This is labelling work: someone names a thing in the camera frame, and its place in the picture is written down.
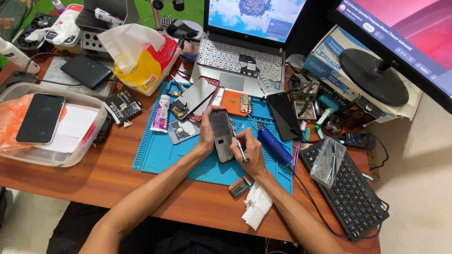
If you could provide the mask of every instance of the monitor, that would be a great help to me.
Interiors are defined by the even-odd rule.
[[[337,0],[328,17],[381,57],[340,54],[344,72],[363,90],[388,105],[406,103],[393,67],[452,113],[452,0]]]
[[[286,42],[306,0],[210,0],[208,25]]]

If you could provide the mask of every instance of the silicone mat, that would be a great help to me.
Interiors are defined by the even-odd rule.
[[[185,87],[190,87],[190,84],[183,84]],[[154,104],[151,117],[147,124],[146,130],[141,140],[140,147],[138,148],[135,161],[132,168],[140,171],[150,172],[150,173],[160,173],[167,169],[178,161],[182,156],[191,151],[199,140],[199,135],[188,140],[185,140],[179,144],[173,145],[171,143],[170,137],[164,132],[151,131],[150,127],[152,121],[157,113],[157,105],[160,100],[160,96],[169,90],[169,94],[172,92],[180,93],[176,83],[163,82],[159,91],[158,99]],[[174,101],[177,96],[171,96],[171,101]],[[271,116],[269,107],[267,106],[267,101],[260,101],[259,98],[252,99],[253,113],[251,116],[253,119],[265,126],[270,130],[270,132],[281,141],[287,151],[292,154],[292,141],[282,141],[279,139],[279,134],[276,129],[273,117]],[[237,127],[237,133],[242,131],[244,128],[250,127],[253,130],[254,136],[257,136],[257,127],[253,121],[249,118],[239,117],[235,115],[229,115],[233,120],[233,125]],[[171,122],[176,119],[176,117],[170,112],[169,121]],[[267,168],[273,173],[280,184],[292,194],[292,174],[286,168],[285,165],[278,163],[266,150],[263,148],[265,164]],[[245,171],[240,166],[237,161],[226,162],[225,164],[220,164],[218,161],[218,154],[216,149],[197,167],[195,167],[188,175],[187,178],[206,181],[211,183],[219,183],[225,185],[231,185],[237,181],[240,177],[245,175]]]

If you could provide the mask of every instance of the green carpet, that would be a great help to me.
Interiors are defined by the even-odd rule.
[[[61,0],[61,2],[65,5],[70,4],[83,4],[83,0]],[[151,4],[148,1],[144,0],[135,0],[135,5],[137,6],[138,13],[140,14],[141,22],[144,26],[154,28],[155,21],[154,15],[152,13]],[[185,10],[184,11],[175,11],[173,9],[173,4],[171,2],[165,2],[165,7],[160,11],[160,16],[170,16],[177,19],[187,19],[192,20],[202,26],[204,19],[204,0],[187,0],[185,1]],[[19,29],[22,30],[27,24],[29,24],[34,15],[37,12],[49,13],[54,9],[51,0],[40,0],[36,6],[31,10],[28,17],[24,20],[22,27]],[[0,68],[3,68],[8,63],[8,59],[6,59],[3,55],[0,55]]]

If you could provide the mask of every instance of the monitor screen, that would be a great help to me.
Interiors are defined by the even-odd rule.
[[[286,42],[306,0],[210,0],[209,25]]]
[[[337,10],[452,96],[452,0],[343,0]]]

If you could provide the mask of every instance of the computer keyboard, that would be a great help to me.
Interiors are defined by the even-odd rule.
[[[323,141],[300,151],[308,171],[317,158]],[[389,217],[348,152],[342,160],[331,189],[317,183],[338,221],[352,242],[366,236],[382,220]]]
[[[250,76],[264,70],[268,79],[281,81],[282,61],[280,56],[203,39],[197,63]]]

